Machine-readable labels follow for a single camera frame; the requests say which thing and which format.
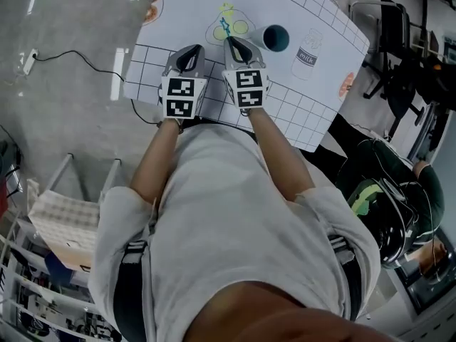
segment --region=person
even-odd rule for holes
[[[322,145],[313,153],[301,151],[303,156],[317,166],[346,199],[364,179],[391,181],[418,214],[418,230],[408,254],[431,242],[445,211],[442,187],[432,166],[419,161],[410,169],[389,145],[356,130],[340,114],[335,116],[328,132],[347,157]],[[391,266],[398,267],[407,262],[408,254]]]
[[[143,326],[129,341],[391,341],[349,321],[380,272],[371,233],[340,190],[314,186],[265,110],[248,116],[258,145],[163,120],[130,187],[106,194],[89,281],[99,311],[123,334]],[[128,268],[138,248],[142,281]],[[138,289],[136,308],[118,301]]]

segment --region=grid pattern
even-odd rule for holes
[[[329,0],[292,0],[331,26],[349,41],[358,51],[366,55],[369,40],[358,27]]]
[[[136,45],[127,72],[124,96],[160,105],[158,87],[171,53],[174,51]],[[227,94],[223,70],[223,64],[205,60],[204,76],[209,82],[197,115],[252,132],[249,119],[240,115]],[[264,109],[293,146],[309,152],[315,151],[336,115],[323,104],[273,81]]]

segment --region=person sitting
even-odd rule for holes
[[[432,241],[445,211],[442,187],[434,169],[424,161],[417,162],[410,169],[389,145],[356,130],[340,114],[336,115],[328,132],[347,157],[322,145],[313,153],[304,150],[301,153],[332,181],[347,200],[365,179],[386,179],[400,189],[407,204],[418,215],[418,227],[411,247],[391,266],[407,262],[407,254]]]

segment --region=concrete floor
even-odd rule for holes
[[[111,101],[112,75],[95,73],[77,56],[36,63],[26,78],[16,72],[22,66],[21,54],[27,57],[32,48],[38,48],[42,58],[77,49],[98,68],[112,69],[117,48],[129,48],[132,53],[149,0],[36,0],[27,15],[29,1],[0,0],[0,123],[24,152],[25,176],[45,183],[65,154],[72,152],[88,197],[96,200],[111,161],[122,159],[128,177],[155,126],[137,118],[129,100]],[[337,0],[347,13],[353,1]],[[411,21],[420,22],[421,0],[395,1],[405,5]],[[363,13],[379,15],[380,10]],[[446,26],[456,26],[455,17],[444,3],[430,0],[428,27],[440,40]],[[373,26],[361,28],[374,36]],[[129,58],[125,56],[123,75]],[[360,72],[341,113],[350,123],[383,134],[393,123],[388,104],[379,97],[362,99],[373,79],[371,72]],[[148,120],[160,117],[160,110],[152,105],[138,102],[136,106]],[[419,130],[414,120],[413,115],[406,116],[394,142],[404,155]],[[329,135],[323,144],[339,151]],[[68,195],[73,193],[71,186],[66,190]]]

